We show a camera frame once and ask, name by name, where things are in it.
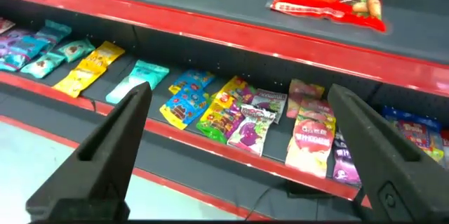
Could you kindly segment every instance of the gray floor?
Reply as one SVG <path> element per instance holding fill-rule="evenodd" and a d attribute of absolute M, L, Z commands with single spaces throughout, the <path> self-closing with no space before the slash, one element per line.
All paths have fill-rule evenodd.
<path fill-rule="evenodd" d="M 0 132 L 0 223 L 27 223 L 26 200 L 73 149 L 1 122 Z M 131 178 L 126 201 L 130 219 L 239 219 L 137 176 Z"/>

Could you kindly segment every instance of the yellow snack package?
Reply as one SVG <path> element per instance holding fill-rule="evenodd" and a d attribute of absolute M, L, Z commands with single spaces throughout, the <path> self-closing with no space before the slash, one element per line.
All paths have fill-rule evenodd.
<path fill-rule="evenodd" d="M 76 98 L 80 92 L 88 88 L 98 77 L 106 72 L 106 67 L 83 59 L 63 80 L 54 85 L 54 89 Z"/>
<path fill-rule="evenodd" d="M 92 53 L 86 57 L 86 60 L 95 63 L 98 66 L 108 67 L 120 55 L 123 55 L 125 50 L 108 41 L 103 42 L 101 46 L 96 48 Z"/>

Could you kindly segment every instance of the teal snack package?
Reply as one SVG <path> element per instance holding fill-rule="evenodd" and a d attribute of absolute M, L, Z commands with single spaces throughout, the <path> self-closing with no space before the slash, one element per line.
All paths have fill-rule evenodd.
<path fill-rule="evenodd" d="M 78 58 L 88 55 L 95 49 L 94 45 L 86 38 L 79 41 L 72 41 L 57 49 L 57 52 L 65 56 L 67 62 L 73 62 Z"/>
<path fill-rule="evenodd" d="M 51 20 L 45 20 L 45 26 L 43 26 L 35 35 L 34 38 L 39 41 L 47 41 L 48 45 L 42 50 L 41 54 L 45 55 L 47 52 L 53 49 L 62 39 L 72 32 L 72 28 L 66 25 L 62 25 Z"/>
<path fill-rule="evenodd" d="M 39 41 L 33 37 L 25 36 L 9 48 L 9 52 L 0 58 L 0 70 L 17 71 L 36 57 L 47 41 Z"/>
<path fill-rule="evenodd" d="M 20 71 L 22 73 L 31 74 L 38 79 L 44 78 L 48 73 L 52 72 L 57 66 L 59 66 L 65 57 L 62 55 L 56 55 L 48 52 L 41 56 L 38 60 L 25 65 Z"/>
<path fill-rule="evenodd" d="M 152 90 L 170 72 L 166 67 L 138 60 L 133 71 L 106 95 L 106 101 L 117 104 L 135 86 L 148 82 Z"/>

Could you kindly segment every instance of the red shelf edge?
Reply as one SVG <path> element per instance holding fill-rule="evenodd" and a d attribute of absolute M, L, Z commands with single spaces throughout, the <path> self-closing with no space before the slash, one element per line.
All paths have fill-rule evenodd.
<path fill-rule="evenodd" d="M 37 134 L 38 136 L 42 136 L 44 138 L 53 140 L 57 143 L 66 145 L 67 147 L 71 147 L 71 148 L 76 148 L 78 147 L 78 143 L 74 142 L 73 140 L 69 140 L 66 138 L 63 138 L 61 136 L 57 136 L 55 134 L 52 134 L 48 131 L 42 130 L 42 129 L 38 129 L 36 127 L 30 126 L 28 124 L 22 123 L 21 121 L 12 119 L 10 117 L 6 117 L 3 115 L 0 115 L 0 121 L 5 123 L 5 124 L 9 124 L 11 126 L 15 126 L 18 127 L 20 129 L 23 129 L 25 131 L 29 131 L 31 133 Z M 134 168 L 133 169 L 133 175 L 136 175 L 138 177 L 144 178 L 148 181 L 151 181 L 153 183 L 157 183 L 159 185 L 162 186 L 166 186 L 172 190 L 181 192 L 187 196 L 193 197 L 199 201 L 205 202 L 207 204 L 210 204 L 218 209 L 221 209 L 223 211 L 226 211 L 228 213 L 232 213 L 234 215 L 237 215 L 239 217 L 242 218 L 246 218 L 246 216 L 249 214 L 249 210 L 241 208 L 241 207 L 237 207 L 234 206 L 233 204 L 230 204 L 226 201 L 223 201 L 221 199 L 218 199 L 216 197 L 204 194 L 202 192 L 199 192 L 197 190 L 191 189 L 190 187 L 181 185 L 179 183 L 173 182 L 171 180 L 159 177 L 157 175 L 154 175 L 153 173 L 144 171 L 142 169 L 139 168 Z M 250 218 L 248 218 L 248 220 L 271 220 L 269 217 L 266 217 L 262 214 L 259 213 L 251 213 Z"/>
<path fill-rule="evenodd" d="M 449 67 L 434 62 L 132 0 L 25 1 L 449 97 Z"/>
<path fill-rule="evenodd" d="M 53 90 L 50 86 L 36 83 L 32 80 L 18 77 L 10 73 L 0 72 L 0 82 L 93 111 L 92 103 L 87 98 L 71 98 L 64 93 L 59 93 L 56 90 Z M 108 115 L 113 109 L 112 105 L 98 101 L 95 101 L 95 107 L 95 111 L 101 115 Z M 251 153 L 209 140 L 203 136 L 196 135 L 195 133 L 181 131 L 153 119 L 147 119 L 145 130 L 347 200 L 353 200 L 358 192 L 355 187 L 327 178 L 317 178 L 308 173 L 303 173 L 287 167 L 280 162 L 255 156 Z M 368 200 L 363 201 L 363 206 L 369 206 Z"/>

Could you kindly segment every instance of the gray shelf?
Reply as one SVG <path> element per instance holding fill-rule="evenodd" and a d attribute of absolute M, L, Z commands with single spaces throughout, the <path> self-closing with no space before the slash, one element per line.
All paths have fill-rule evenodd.
<path fill-rule="evenodd" d="M 267 0 L 136 1 L 449 64 L 447 0 L 384 0 L 383 17 L 389 27 L 386 34 L 327 20 L 294 18 L 265 8 Z"/>

